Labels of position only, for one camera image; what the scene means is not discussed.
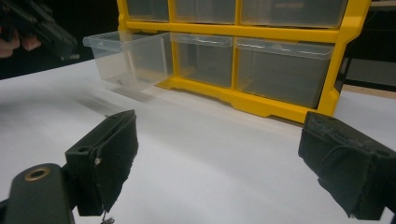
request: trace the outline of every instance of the white table surface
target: white table surface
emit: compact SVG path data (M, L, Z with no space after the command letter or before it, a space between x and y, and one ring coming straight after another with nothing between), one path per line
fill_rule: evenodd
M109 217L117 223L389 223L350 219L298 157L301 126L184 91L110 91L94 61L0 81L0 199L33 165L105 115L134 109L139 151ZM396 101L343 91L336 118L396 148ZM100 223L79 217L77 224Z

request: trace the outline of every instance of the transparent bin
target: transparent bin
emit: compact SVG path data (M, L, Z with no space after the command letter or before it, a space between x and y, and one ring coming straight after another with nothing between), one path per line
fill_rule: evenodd
M231 87L233 37L172 33L171 41L177 43L177 68L181 77Z
M335 28L347 0L242 0L245 25Z
M234 24L235 0L175 0L177 22Z
M126 0L131 21L169 21L168 0Z
M84 37L102 80L127 91L142 91L173 73L169 33L133 35L113 32Z
M236 88L294 105L315 108L333 46L236 38Z

